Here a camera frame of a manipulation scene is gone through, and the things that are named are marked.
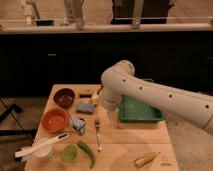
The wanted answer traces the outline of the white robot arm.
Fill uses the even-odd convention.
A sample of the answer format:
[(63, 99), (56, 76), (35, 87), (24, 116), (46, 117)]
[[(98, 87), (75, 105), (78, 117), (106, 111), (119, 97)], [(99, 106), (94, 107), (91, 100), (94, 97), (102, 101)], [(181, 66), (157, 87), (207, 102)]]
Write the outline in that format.
[(134, 65), (121, 60), (101, 75), (103, 90), (98, 101), (108, 111), (114, 111), (126, 95), (141, 100), (161, 111), (179, 116), (213, 135), (213, 96), (190, 92), (134, 76)]

